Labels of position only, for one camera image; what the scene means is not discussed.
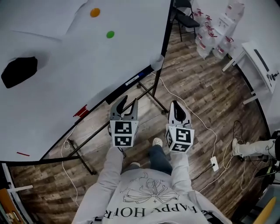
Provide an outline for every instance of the white cable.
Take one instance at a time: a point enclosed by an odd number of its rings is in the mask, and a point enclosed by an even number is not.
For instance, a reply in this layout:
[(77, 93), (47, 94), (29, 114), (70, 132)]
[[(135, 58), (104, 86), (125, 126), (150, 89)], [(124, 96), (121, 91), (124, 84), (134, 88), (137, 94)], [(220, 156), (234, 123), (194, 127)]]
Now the white cable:
[[(227, 144), (226, 150), (224, 151), (224, 156), (225, 156), (225, 154), (226, 154), (226, 152), (227, 152), (227, 149), (228, 149), (229, 144), (230, 144), (232, 141), (233, 141), (233, 139)], [(229, 166), (231, 165), (231, 159), (233, 158), (232, 152), (231, 152), (231, 158), (230, 158), (230, 160), (227, 162), (227, 165), (226, 165), (226, 166), (224, 165), (224, 156), (223, 156), (223, 167), (224, 167), (224, 171), (220, 174), (220, 176), (218, 176), (218, 178), (216, 178), (215, 180), (213, 180), (211, 183), (207, 184), (207, 185), (206, 185), (204, 188), (202, 188), (199, 192), (203, 191), (203, 190), (204, 190), (206, 187), (208, 187), (210, 184), (213, 184), (213, 183), (214, 183), (216, 180), (218, 180), (218, 179), (222, 176), (222, 174), (225, 173), (226, 170), (229, 168)]]
[[(216, 135), (216, 133), (215, 133), (212, 129), (206, 127), (205, 123), (200, 119), (200, 117), (199, 117), (198, 115), (196, 115), (196, 114), (187, 106), (186, 102), (185, 102), (182, 98), (180, 98), (179, 96), (177, 96), (177, 95), (171, 93), (171, 92), (167, 89), (167, 87), (165, 86), (165, 83), (164, 83), (164, 81), (162, 80), (162, 78), (160, 78), (160, 80), (162, 81), (162, 84), (163, 84), (163, 86), (165, 87), (165, 89), (167, 90), (168, 93), (170, 93), (171, 95), (173, 95), (173, 96), (179, 98), (180, 100), (182, 100), (182, 101), (184, 102), (186, 108), (187, 108), (191, 113), (193, 113), (193, 114), (202, 122), (202, 124), (204, 125), (204, 127), (205, 127), (206, 129), (208, 129), (208, 130), (210, 130), (210, 131), (212, 131), (212, 132), (214, 133), (214, 135), (216, 136), (216, 139), (215, 139), (214, 146), (213, 146), (213, 153), (212, 153), (212, 157), (213, 157), (214, 152), (215, 152), (215, 144), (216, 144), (216, 141), (217, 141), (217, 135)], [(238, 140), (238, 141), (241, 141), (241, 142), (243, 143), (243, 140), (242, 140), (241, 137), (235, 137), (235, 138), (239, 138), (240, 140)], [(225, 154), (226, 154), (226, 152), (227, 152), (228, 146), (229, 146), (229, 144), (230, 144), (232, 141), (233, 141), (233, 139), (227, 144), (226, 150), (224, 151), (224, 156), (223, 156), (223, 167), (224, 167), (224, 171), (218, 176), (218, 178), (216, 178), (215, 180), (213, 180), (211, 183), (207, 184), (207, 185), (206, 185), (204, 188), (202, 188), (199, 192), (203, 191), (203, 190), (204, 190), (206, 187), (208, 187), (210, 184), (212, 184), (212, 183), (214, 183), (216, 180), (218, 180), (218, 179), (222, 176), (222, 174), (223, 174), (224, 172), (226, 172), (226, 170), (230, 167), (230, 165), (231, 165), (231, 160), (232, 160), (232, 158), (234, 157), (234, 156), (232, 155), (232, 152), (231, 152), (231, 158), (230, 158), (230, 160), (227, 162), (227, 165), (226, 165), (226, 166), (224, 165), (224, 157), (225, 157)], [(257, 165), (256, 168), (255, 168), (255, 170), (254, 170), (253, 176), (252, 176), (252, 178), (251, 178), (249, 184), (243, 189), (243, 188), (242, 188), (242, 182), (243, 182), (243, 177), (244, 177), (244, 172), (245, 172), (245, 164), (246, 164), (246, 162), (244, 161), (243, 174), (242, 174), (241, 182), (240, 182), (240, 188), (241, 188), (241, 190), (245, 190), (245, 189), (250, 185), (251, 181), (252, 181), (253, 178), (254, 178), (255, 171), (256, 171), (256, 169), (257, 169), (257, 167), (258, 167), (258, 165)]]
[(216, 133), (215, 133), (212, 129), (206, 127), (206, 125), (205, 125), (205, 123), (202, 121), (202, 119), (200, 119), (200, 117), (199, 117), (198, 115), (196, 115), (196, 114), (187, 106), (186, 102), (185, 102), (182, 98), (180, 98), (179, 96), (177, 96), (177, 95), (171, 93), (171, 92), (167, 89), (167, 87), (165, 86), (165, 83), (164, 83), (164, 81), (162, 80), (162, 78), (160, 78), (160, 80), (162, 81), (162, 84), (163, 84), (163, 86), (166, 88), (166, 90), (168, 91), (168, 93), (170, 93), (171, 95), (173, 95), (173, 96), (179, 98), (180, 100), (182, 100), (182, 101), (184, 102), (186, 108), (187, 108), (191, 113), (193, 113), (193, 114), (202, 122), (202, 124), (204, 125), (204, 127), (205, 127), (206, 129), (208, 129), (208, 130), (210, 130), (210, 131), (212, 131), (212, 132), (214, 133), (214, 135), (216, 136), (216, 139), (215, 139), (215, 142), (214, 142), (213, 153), (212, 153), (212, 156), (211, 156), (211, 157), (213, 157), (213, 156), (214, 156), (214, 152), (215, 152), (215, 145), (216, 145), (216, 142), (217, 142), (217, 139), (218, 139)]
[[(61, 158), (63, 158), (62, 149), (63, 149), (63, 148), (65, 148), (65, 149), (69, 149), (69, 148), (70, 148), (70, 143), (68, 142), (68, 138), (73, 134), (73, 131), (75, 130), (76, 127), (77, 127), (77, 126), (75, 126), (75, 127), (73, 128), (71, 134), (65, 139), (65, 141), (64, 141), (63, 144), (62, 144), (62, 147), (61, 147), (61, 150), (60, 150)], [(65, 171), (67, 177), (69, 177), (71, 183), (73, 184), (73, 186), (74, 186), (74, 188), (75, 188), (75, 190), (76, 190), (76, 199), (75, 199), (75, 202), (76, 202), (76, 205), (79, 207), (79, 205), (78, 205), (78, 203), (77, 203), (77, 199), (78, 199), (78, 190), (77, 190), (76, 186), (74, 185), (74, 183), (73, 183), (71, 177), (70, 177), (70, 176), (68, 175), (68, 173), (66, 172), (66, 170), (65, 170), (65, 168), (64, 168), (64, 165), (63, 165), (63, 162), (62, 162), (62, 168), (63, 168), (63, 170)]]
[(260, 162), (257, 164), (257, 166), (255, 167), (255, 170), (254, 170), (254, 172), (253, 172), (253, 176), (252, 176), (252, 178), (251, 178), (249, 184), (248, 184), (245, 188), (242, 188), (242, 182), (243, 182), (243, 176), (244, 176), (244, 173), (245, 173), (245, 164), (246, 164), (245, 161), (244, 161), (243, 174), (242, 174), (241, 182), (240, 182), (240, 188), (241, 188), (242, 191), (245, 190), (245, 189), (250, 185), (251, 181), (254, 179), (255, 171), (257, 170), (257, 168), (258, 168), (258, 166), (259, 166), (260, 163), (262, 163), (262, 161), (260, 161)]

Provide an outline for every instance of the red sticker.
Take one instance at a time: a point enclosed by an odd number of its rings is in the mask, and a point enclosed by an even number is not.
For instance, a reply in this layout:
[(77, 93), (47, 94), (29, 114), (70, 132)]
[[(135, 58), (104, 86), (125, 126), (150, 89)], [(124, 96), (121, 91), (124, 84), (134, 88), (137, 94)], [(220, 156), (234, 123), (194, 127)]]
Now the red sticker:
[(84, 117), (87, 115), (87, 113), (89, 112), (88, 109), (86, 108), (87, 104), (81, 109), (79, 110), (73, 117), (79, 116), (80, 118)]
[(202, 39), (202, 36), (198, 33), (198, 34), (197, 34), (197, 38), (198, 38), (199, 40), (201, 40), (201, 39)]
[(224, 49), (222, 49), (219, 45), (218, 45), (218, 51), (223, 54), (224, 53)]
[(202, 42), (200, 42), (200, 46), (203, 50), (206, 48), (206, 46)]
[(23, 156), (30, 156), (30, 155), (27, 155), (27, 154), (24, 154), (24, 153), (21, 153), (21, 152), (17, 152), (17, 154), (20, 154), (20, 155), (23, 155)]

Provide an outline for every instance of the shoe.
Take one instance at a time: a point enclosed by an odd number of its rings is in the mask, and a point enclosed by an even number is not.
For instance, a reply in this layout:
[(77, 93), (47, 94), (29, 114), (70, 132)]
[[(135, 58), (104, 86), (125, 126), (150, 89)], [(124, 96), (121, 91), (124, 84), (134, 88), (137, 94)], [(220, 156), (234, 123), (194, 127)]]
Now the shoe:
[(132, 162), (130, 165), (132, 165), (132, 164), (134, 164), (134, 165), (137, 165), (137, 166), (141, 167), (140, 163), (137, 163), (137, 162)]
[(234, 156), (238, 155), (238, 153), (237, 153), (237, 145), (238, 145), (237, 138), (234, 138), (233, 141), (232, 141), (232, 154)]
[(162, 145), (163, 145), (162, 140), (160, 138), (154, 138), (153, 146), (154, 145), (160, 145), (162, 147)]

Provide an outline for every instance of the orange dot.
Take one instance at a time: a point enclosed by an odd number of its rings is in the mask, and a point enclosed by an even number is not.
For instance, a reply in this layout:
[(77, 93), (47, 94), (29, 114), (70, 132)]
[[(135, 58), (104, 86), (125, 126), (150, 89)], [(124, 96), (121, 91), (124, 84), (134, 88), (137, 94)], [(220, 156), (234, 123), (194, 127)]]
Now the orange dot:
[(100, 14), (100, 9), (94, 8), (91, 10), (91, 17), (97, 17)]

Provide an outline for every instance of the jeans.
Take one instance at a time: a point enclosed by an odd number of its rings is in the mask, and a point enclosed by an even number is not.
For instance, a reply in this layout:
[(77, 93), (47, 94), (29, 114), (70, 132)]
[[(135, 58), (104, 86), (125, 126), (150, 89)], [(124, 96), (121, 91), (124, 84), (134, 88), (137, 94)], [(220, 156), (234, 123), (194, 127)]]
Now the jeans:
[[(149, 149), (149, 156), (150, 156), (150, 168), (152, 170), (157, 170), (168, 175), (172, 173), (172, 166), (166, 159), (165, 153), (160, 145), (154, 145), (152, 148)], [(123, 173), (128, 170), (139, 169), (140, 167), (132, 164), (128, 168), (123, 170)]]

